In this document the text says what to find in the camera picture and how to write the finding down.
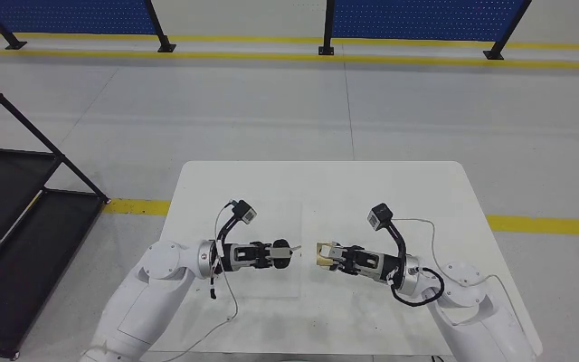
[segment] concrete floor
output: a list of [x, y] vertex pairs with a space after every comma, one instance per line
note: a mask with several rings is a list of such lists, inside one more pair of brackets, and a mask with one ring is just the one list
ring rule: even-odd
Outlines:
[[[188, 160], [456, 160], [487, 214], [575, 218], [578, 76], [448, 66], [0, 59], [4, 95], [112, 197], [170, 199]], [[0, 147], [43, 149], [4, 110]], [[61, 170], [50, 186], [83, 189]], [[142, 253], [131, 245], [153, 243], [163, 222], [103, 215], [21, 360], [76, 360]], [[495, 236], [543, 340], [539, 360], [576, 360], [577, 238]], [[105, 272], [106, 282], [98, 277]], [[90, 281], [101, 281], [94, 293], [74, 293]], [[160, 355], [145, 360], [172, 357]], [[180, 360], [281, 358], [288, 357], [192, 353]]]

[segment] post base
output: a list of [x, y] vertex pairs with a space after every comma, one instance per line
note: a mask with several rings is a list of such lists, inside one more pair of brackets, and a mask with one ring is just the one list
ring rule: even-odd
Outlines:
[[318, 55], [334, 55], [334, 47], [330, 46], [329, 48], [325, 48], [320, 46], [318, 48]]
[[159, 50], [157, 52], [173, 52], [173, 50], [177, 47], [177, 44], [169, 44], [169, 46], [166, 48], [163, 45], [161, 45], [161, 47], [159, 48]]
[[485, 54], [487, 59], [490, 61], [504, 61], [505, 60], [505, 58], [503, 58], [503, 56], [500, 55], [500, 53], [495, 54], [492, 51], [482, 51], [482, 53]]
[[7, 51], [17, 51], [18, 49], [22, 48], [23, 46], [25, 46], [28, 42], [18, 42], [16, 45], [12, 46], [12, 45], [8, 45], [5, 47], [5, 49]]

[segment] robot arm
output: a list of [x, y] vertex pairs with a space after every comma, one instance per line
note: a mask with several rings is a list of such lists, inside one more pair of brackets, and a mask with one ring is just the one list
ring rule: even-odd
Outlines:
[[[234, 207], [234, 216], [217, 242], [202, 240], [190, 246], [158, 242], [148, 247], [107, 303], [81, 362], [139, 361], [165, 332], [195, 278], [213, 278], [223, 270], [236, 272], [242, 267], [283, 269], [290, 264], [295, 248], [285, 240], [224, 242], [237, 221], [248, 224], [256, 215], [243, 200], [231, 204], [239, 207]], [[226, 251], [223, 256], [218, 256], [219, 242]]]
[[[392, 212], [381, 204], [368, 216], [375, 228], [387, 228], [399, 246], [394, 257], [370, 252], [360, 246], [343, 247], [338, 243], [318, 243], [317, 264], [331, 271], [362, 275], [391, 286], [400, 302], [417, 307], [426, 305], [452, 354], [459, 362], [532, 362], [536, 355], [509, 310], [489, 292], [480, 272], [454, 262], [443, 266], [441, 276], [427, 268], [420, 258], [405, 254], [402, 236], [392, 224]], [[467, 286], [457, 281], [468, 283]], [[422, 297], [423, 301], [411, 302]], [[478, 313], [459, 323], [452, 322], [443, 309], [478, 307]]]

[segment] blue mesh panel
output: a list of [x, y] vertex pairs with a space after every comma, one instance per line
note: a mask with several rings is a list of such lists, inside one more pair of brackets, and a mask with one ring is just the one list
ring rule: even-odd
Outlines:
[[523, 0], [336, 0], [336, 38], [498, 41]]
[[0, 23], [15, 33], [155, 33], [143, 0], [0, 0]]

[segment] yellow floor line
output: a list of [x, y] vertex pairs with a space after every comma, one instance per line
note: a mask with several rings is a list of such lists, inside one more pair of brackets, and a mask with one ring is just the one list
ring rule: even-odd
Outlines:
[[[157, 41], [156, 35], [115, 35], [115, 34], [76, 34], [76, 33], [15, 33], [22, 39], [68, 39], [68, 40], [107, 40], [107, 41]], [[215, 43], [307, 43], [320, 44], [322, 37], [272, 37], [272, 36], [214, 36], [214, 35], [169, 35], [172, 42], [215, 42]], [[434, 46], [460, 48], [490, 48], [493, 42], [465, 42], [438, 40], [405, 40], [405, 39], [354, 39], [334, 38], [333, 44], [357, 45], [402, 45], [402, 46]], [[547, 50], [579, 50], [579, 43], [522, 43], [510, 42], [508, 48], [517, 49], [547, 49]]]
[[105, 214], [146, 214], [166, 216], [171, 200], [113, 198], [103, 209]]
[[[103, 212], [166, 216], [170, 205], [170, 200], [115, 198], [105, 206]], [[487, 221], [494, 232], [579, 235], [579, 219], [488, 214]]]
[[490, 228], [507, 233], [566, 233], [579, 235], [579, 219], [487, 215]]
[[63, 58], [133, 58], [133, 59], [212, 59], [212, 60], [245, 60], [245, 61], [285, 61], [285, 62], [361, 62], [381, 64], [421, 64], [421, 65], [458, 65], [501, 68], [559, 68], [579, 69], [579, 62], [572, 61], [532, 61], [506, 60], [488, 61], [468, 58], [438, 57], [398, 57], [374, 55], [334, 55], [319, 56], [316, 54], [287, 54], [262, 52], [132, 52], [132, 51], [64, 51], [64, 50], [19, 50], [0, 51], [0, 56], [13, 57], [63, 57]]

